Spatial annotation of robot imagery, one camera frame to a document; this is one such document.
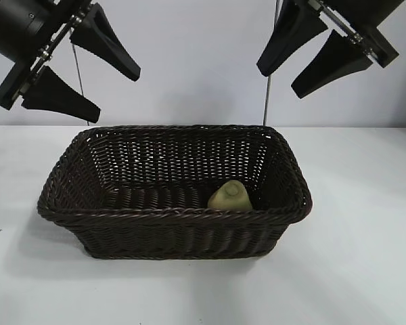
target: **yellow object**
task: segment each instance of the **yellow object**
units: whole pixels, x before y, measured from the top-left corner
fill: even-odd
[[[244,184],[228,181],[209,199],[208,208],[228,211],[251,211],[252,205]]]

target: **white table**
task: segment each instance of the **white table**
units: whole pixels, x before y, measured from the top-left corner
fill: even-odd
[[[35,212],[80,127],[0,127],[0,325],[406,325],[406,129],[280,129],[315,208],[265,258],[98,261]]]

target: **metal rod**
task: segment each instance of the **metal rod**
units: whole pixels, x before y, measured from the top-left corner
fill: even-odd
[[[275,17],[274,17],[274,29],[277,24],[279,17],[279,7],[281,5],[281,0],[276,0],[275,2]],[[265,113],[263,115],[263,126],[266,127],[268,121],[268,110],[269,110],[269,99],[271,96],[271,83],[272,83],[272,74],[268,76],[266,84],[266,100],[265,100]]]
[[[78,62],[78,56],[76,54],[76,48],[75,48],[75,45],[72,44],[72,43],[71,43],[71,46],[72,46],[72,52],[74,54],[74,59],[75,59],[76,73],[78,74],[78,82],[80,83],[81,95],[84,97],[83,80],[81,78],[80,64]]]

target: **woven wicker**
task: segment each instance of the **woven wicker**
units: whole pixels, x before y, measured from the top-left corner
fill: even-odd
[[[254,211],[206,209],[231,179]],[[101,127],[77,135],[54,167],[39,214],[100,259],[232,259],[269,253],[311,195],[269,127]]]

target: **basket rim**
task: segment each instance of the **basket rim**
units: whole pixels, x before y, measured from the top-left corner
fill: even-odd
[[[158,216],[162,218],[164,221],[168,219],[168,216],[174,217],[177,220],[178,215],[184,215],[185,217],[195,217],[195,216],[205,216],[207,219],[212,219],[208,217],[212,215],[214,218],[219,218],[221,216],[228,216],[228,219],[236,219],[238,217],[247,219],[247,216],[252,217],[251,219],[258,219],[262,218],[263,220],[271,219],[272,222],[283,221],[280,224],[286,224],[286,219],[288,215],[291,215],[288,223],[297,223],[303,220],[310,212],[313,206],[313,202],[311,200],[311,194],[308,189],[308,185],[302,176],[302,172],[298,166],[296,158],[293,155],[287,141],[284,137],[278,133],[273,127],[266,127],[262,125],[130,125],[130,126],[116,126],[116,127],[94,127],[84,131],[81,131],[73,140],[72,143],[67,147],[65,153],[60,157],[59,161],[49,174],[47,182],[50,179],[56,178],[58,173],[62,172],[63,168],[66,168],[67,157],[72,155],[72,152],[78,148],[78,146],[82,145],[84,141],[87,140],[88,137],[96,134],[98,131],[135,131],[135,130],[148,130],[153,131],[155,129],[159,130],[184,130],[189,131],[190,129],[201,129],[201,130],[254,130],[254,131],[263,131],[268,134],[272,134],[276,137],[279,141],[284,142],[287,149],[290,152],[284,152],[284,154],[291,154],[293,159],[291,159],[290,163],[294,165],[297,172],[292,173],[292,177],[295,178],[295,181],[299,185],[297,193],[298,200],[295,200],[294,203],[285,206],[285,207],[277,207],[277,208],[270,208],[267,210],[252,210],[248,212],[242,211],[220,211],[214,209],[207,209],[207,208],[167,208],[167,209],[64,209],[57,207],[53,204],[52,199],[49,198],[47,195],[47,184],[45,184],[43,191],[39,197],[39,201],[37,204],[38,212],[42,215],[45,219],[50,221],[56,222],[58,219],[60,221],[72,222],[75,218],[82,218],[85,219],[87,216],[90,216],[92,219],[105,219],[107,218],[114,218],[114,219],[141,219],[143,217],[150,217],[150,216]]]

